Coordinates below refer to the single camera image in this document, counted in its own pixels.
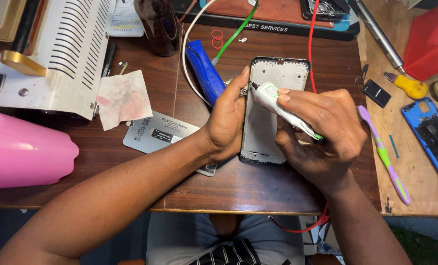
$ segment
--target gray pants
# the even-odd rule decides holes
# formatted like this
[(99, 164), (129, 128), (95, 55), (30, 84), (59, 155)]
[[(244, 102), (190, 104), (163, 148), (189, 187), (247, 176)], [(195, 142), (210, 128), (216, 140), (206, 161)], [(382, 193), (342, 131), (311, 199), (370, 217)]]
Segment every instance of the gray pants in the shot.
[[(298, 216), (273, 216), (281, 226), (299, 230)], [(267, 215), (246, 215), (234, 241), (247, 238), (263, 265), (304, 264), (302, 235), (285, 232)], [(147, 265), (187, 265), (222, 245), (209, 214), (152, 213), (147, 236)]]

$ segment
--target red container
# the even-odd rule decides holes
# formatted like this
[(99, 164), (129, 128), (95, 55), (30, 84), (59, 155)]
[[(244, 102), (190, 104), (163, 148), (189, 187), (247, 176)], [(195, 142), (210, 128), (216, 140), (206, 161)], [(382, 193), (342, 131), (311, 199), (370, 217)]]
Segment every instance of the red container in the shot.
[(438, 73), (438, 7), (413, 20), (404, 63), (420, 81)]

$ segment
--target black marker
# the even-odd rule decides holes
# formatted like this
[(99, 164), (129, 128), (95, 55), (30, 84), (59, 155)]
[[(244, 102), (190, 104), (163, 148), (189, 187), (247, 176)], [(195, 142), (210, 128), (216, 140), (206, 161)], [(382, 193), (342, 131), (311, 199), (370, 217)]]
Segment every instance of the black marker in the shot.
[(118, 45), (116, 43), (111, 43), (106, 53), (106, 63), (104, 65), (103, 74), (101, 75), (101, 77), (110, 75), (111, 67), (113, 66), (114, 56), (116, 55), (117, 49), (118, 49)]

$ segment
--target hand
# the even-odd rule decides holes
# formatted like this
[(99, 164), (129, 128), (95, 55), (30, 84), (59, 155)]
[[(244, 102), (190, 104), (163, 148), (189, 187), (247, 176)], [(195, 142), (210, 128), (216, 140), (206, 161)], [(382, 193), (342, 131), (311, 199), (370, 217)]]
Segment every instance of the hand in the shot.
[(345, 189), (354, 181), (349, 166), (367, 139), (350, 93), (345, 89), (314, 94), (280, 88), (278, 94), (280, 106), (326, 138), (320, 146), (301, 145), (298, 140), (311, 143), (310, 137), (278, 117), (275, 141), (288, 162), (324, 194)]
[(240, 97), (240, 90), (248, 82), (249, 67), (246, 66), (217, 98), (211, 116), (202, 128), (212, 161), (222, 161), (240, 152), (245, 113), (245, 97)]

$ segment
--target gray screwdriver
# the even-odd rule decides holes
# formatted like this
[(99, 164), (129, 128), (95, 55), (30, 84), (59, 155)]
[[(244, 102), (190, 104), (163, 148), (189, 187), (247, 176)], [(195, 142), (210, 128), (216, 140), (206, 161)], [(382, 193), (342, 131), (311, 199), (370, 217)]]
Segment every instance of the gray screwdriver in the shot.
[(379, 47), (381, 47), (382, 51), (387, 56), (394, 69), (397, 69), (402, 75), (406, 76), (407, 74), (405, 73), (405, 69), (403, 69), (402, 58), (400, 58), (397, 51), (395, 51), (394, 47), (387, 39), (386, 35), (381, 30), (375, 19), (372, 17), (371, 13), (366, 8), (363, 1), (359, 0), (356, 5), (358, 6), (359, 11), (358, 15), (361, 17), (364, 24), (369, 29), (369, 32), (376, 40)]

